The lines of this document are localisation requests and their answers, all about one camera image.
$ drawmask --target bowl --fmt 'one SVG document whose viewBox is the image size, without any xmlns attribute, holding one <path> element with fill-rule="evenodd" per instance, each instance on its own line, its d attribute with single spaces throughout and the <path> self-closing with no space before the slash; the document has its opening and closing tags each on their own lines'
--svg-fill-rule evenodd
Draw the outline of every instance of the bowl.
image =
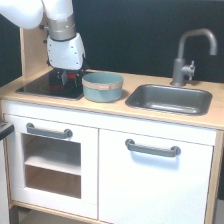
<svg viewBox="0 0 224 224">
<path fill-rule="evenodd" d="M 117 73 L 88 73 L 82 78 L 84 97 L 94 102 L 114 102 L 121 97 L 123 80 Z"/>
</svg>

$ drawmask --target sink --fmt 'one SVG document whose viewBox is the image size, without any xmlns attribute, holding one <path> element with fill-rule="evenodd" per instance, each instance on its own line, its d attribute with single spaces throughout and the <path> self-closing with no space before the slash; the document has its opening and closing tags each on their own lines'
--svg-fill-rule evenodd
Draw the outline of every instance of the sink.
<svg viewBox="0 0 224 224">
<path fill-rule="evenodd" d="M 212 94 L 207 91 L 142 85 L 125 103 L 138 109 L 199 116 L 208 113 L 211 100 Z"/>
</svg>

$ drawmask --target wooden countertop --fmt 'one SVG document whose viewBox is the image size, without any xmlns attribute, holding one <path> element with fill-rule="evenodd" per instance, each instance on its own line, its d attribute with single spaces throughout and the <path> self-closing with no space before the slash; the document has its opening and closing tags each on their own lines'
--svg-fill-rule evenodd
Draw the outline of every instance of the wooden countertop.
<svg viewBox="0 0 224 224">
<path fill-rule="evenodd" d="M 26 85 L 27 83 L 31 82 L 32 80 L 38 78 L 39 76 L 45 74 L 50 70 L 51 68 L 45 69 L 27 80 L 25 80 L 23 77 L 20 77 L 15 81 L 1 87 L 0 98 L 62 108 L 71 108 L 76 110 L 85 110 L 224 130 L 224 84 L 193 81 L 191 83 L 189 82 L 189 84 L 184 87 L 209 91 L 213 95 L 209 111 L 206 115 L 203 116 L 185 116 L 134 109 L 126 106 L 126 99 L 138 86 L 144 84 L 170 86 L 171 78 L 120 73 L 124 77 L 123 94 L 120 100 L 113 103 L 94 103 L 88 101 L 84 97 L 79 101 L 73 101 L 15 93 L 18 88 Z"/>
</svg>

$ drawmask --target white cabinet door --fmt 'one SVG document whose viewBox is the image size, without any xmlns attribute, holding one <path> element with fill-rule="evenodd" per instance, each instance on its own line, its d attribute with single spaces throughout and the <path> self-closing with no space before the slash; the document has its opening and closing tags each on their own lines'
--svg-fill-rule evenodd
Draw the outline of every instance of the white cabinet door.
<svg viewBox="0 0 224 224">
<path fill-rule="evenodd" d="M 7 137 L 11 199 L 97 219 L 98 129 L 12 115 L 5 120 L 15 126 Z M 67 129 L 72 136 L 49 137 Z"/>
<path fill-rule="evenodd" d="M 125 141 L 170 149 L 174 158 L 131 152 Z M 213 147 L 100 130 L 99 219 L 115 224 L 203 224 Z"/>
</svg>

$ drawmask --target cabinet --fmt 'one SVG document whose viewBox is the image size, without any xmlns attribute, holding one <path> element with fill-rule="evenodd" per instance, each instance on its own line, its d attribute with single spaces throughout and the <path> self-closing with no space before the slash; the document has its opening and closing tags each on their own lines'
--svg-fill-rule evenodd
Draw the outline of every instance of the cabinet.
<svg viewBox="0 0 224 224">
<path fill-rule="evenodd" d="M 87 223 L 204 223 L 214 129 L 7 100 L 2 110 L 15 125 L 7 138 L 14 204 Z M 66 129 L 66 139 L 45 136 Z M 130 152 L 127 139 L 181 153 Z"/>
<path fill-rule="evenodd" d="M 178 146 L 174 158 L 129 151 Z M 99 219 L 116 224 L 203 224 L 213 147 L 100 130 Z"/>
</svg>

